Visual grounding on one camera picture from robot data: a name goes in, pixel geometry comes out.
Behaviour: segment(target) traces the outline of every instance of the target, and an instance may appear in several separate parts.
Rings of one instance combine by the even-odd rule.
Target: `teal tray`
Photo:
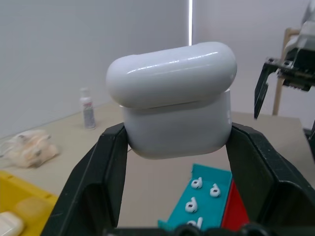
[[[165,230],[173,230],[179,225],[186,224],[188,221],[197,222],[199,217],[203,217],[201,230],[208,228],[219,228],[224,214],[225,204],[232,182],[231,171],[224,171],[212,167],[193,164],[192,177],[185,191],[179,199],[168,221],[158,221],[158,226]],[[202,177],[202,188],[193,189],[191,182]],[[217,198],[210,196],[210,189],[216,183],[221,191]],[[187,213],[185,205],[195,197],[198,204],[198,211]]]

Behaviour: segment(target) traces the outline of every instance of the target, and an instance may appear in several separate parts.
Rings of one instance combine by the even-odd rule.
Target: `yellow bin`
[[[23,219],[20,236],[38,236],[56,204],[58,197],[0,171],[0,212],[10,211]]]

